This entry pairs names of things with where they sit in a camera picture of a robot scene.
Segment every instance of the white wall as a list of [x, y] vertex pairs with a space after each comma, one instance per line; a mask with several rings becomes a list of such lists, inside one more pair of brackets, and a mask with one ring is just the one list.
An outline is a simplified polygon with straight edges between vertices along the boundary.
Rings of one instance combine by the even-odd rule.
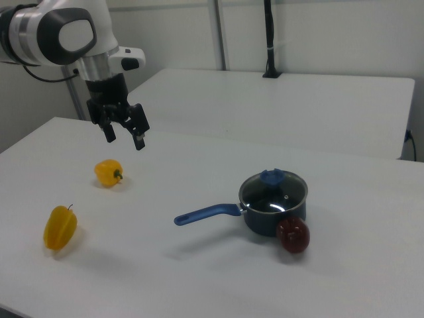
[[[409, 119], [424, 161], [424, 1], [276, 1], [274, 46], [280, 70], [301, 74], [416, 80]], [[230, 70], [264, 71], [263, 1], [223, 0]], [[404, 157], [412, 158], [410, 144]]]
[[[41, 77], [63, 78], [59, 68], [35, 68]], [[22, 66], [0, 63], [0, 152], [53, 117], [77, 118], [64, 83], [42, 83]]]

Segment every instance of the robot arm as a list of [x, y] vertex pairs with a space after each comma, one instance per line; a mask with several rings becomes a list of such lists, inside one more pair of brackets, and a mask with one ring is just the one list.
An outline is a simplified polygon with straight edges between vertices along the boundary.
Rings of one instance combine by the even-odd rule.
[[105, 0], [44, 0], [0, 8], [0, 62], [65, 66], [76, 62], [91, 99], [91, 121], [108, 142], [111, 122], [132, 134], [137, 150], [150, 128], [140, 104], [129, 105], [123, 73], [145, 65], [144, 52], [118, 45]]

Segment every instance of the white table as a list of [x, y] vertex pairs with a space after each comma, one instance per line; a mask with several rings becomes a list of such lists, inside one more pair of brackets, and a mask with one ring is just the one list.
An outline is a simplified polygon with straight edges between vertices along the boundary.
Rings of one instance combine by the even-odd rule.
[[162, 70], [129, 101], [161, 131], [396, 159], [413, 88], [407, 78]]
[[[0, 154], [0, 307], [32, 318], [398, 318], [424, 312], [424, 166], [152, 129], [137, 152], [91, 123], [53, 119]], [[103, 189], [93, 167], [124, 168]], [[287, 255], [240, 217], [177, 227], [175, 216], [236, 203], [265, 169], [309, 186], [311, 244]], [[78, 229], [52, 256], [51, 210]]]

